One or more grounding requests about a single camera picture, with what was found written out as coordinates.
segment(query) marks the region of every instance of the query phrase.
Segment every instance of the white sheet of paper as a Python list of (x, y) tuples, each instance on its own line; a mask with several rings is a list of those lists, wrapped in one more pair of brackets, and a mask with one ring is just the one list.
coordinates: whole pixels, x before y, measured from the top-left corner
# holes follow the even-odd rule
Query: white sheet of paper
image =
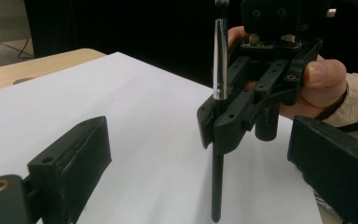
[[(0, 175), (27, 163), (79, 122), (106, 116), (112, 163), (78, 223), (213, 223), (212, 147), (197, 109), (212, 90), (121, 53), (0, 90)], [(322, 223), (311, 188), (278, 136), (247, 133), (225, 156), (219, 223)]]

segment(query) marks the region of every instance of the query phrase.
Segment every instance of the human hand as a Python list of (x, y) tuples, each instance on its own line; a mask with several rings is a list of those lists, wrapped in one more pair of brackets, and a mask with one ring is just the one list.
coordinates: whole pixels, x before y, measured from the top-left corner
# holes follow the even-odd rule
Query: human hand
[[(228, 30), (230, 46), (236, 39), (246, 36), (243, 26)], [(341, 105), (347, 89), (347, 69), (338, 60), (325, 60), (318, 56), (317, 61), (310, 62), (304, 69), (303, 84), (294, 105), (281, 105), (280, 114), (289, 119), (295, 115), (309, 118), (325, 119)], [(247, 84), (251, 89), (255, 82)]]

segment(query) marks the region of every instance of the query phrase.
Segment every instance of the wooden table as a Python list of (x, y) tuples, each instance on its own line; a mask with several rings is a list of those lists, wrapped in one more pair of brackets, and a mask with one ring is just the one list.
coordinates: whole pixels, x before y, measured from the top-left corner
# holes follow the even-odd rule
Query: wooden table
[(0, 67), (0, 89), (22, 79), (42, 77), (105, 56), (94, 49), (76, 49), (48, 57)]

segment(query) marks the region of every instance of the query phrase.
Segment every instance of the black pen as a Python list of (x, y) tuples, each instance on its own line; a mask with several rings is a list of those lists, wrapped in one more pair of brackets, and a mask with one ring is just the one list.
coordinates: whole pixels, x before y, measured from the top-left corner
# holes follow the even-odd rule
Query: black pen
[[(218, 119), (227, 107), (227, 11), (228, 0), (215, 0), (213, 45), (213, 116)], [(224, 156), (217, 154), (213, 140), (212, 220), (221, 217)]]

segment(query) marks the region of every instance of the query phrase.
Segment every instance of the dark background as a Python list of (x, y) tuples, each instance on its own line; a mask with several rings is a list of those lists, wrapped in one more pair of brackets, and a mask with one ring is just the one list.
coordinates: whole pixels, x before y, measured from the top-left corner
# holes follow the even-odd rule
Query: dark background
[[(213, 0), (25, 0), (36, 58), (73, 49), (116, 51), (212, 87)], [(241, 25), (231, 0), (229, 26)], [(358, 73), (358, 0), (332, 0), (334, 19), (310, 24), (320, 52)]]

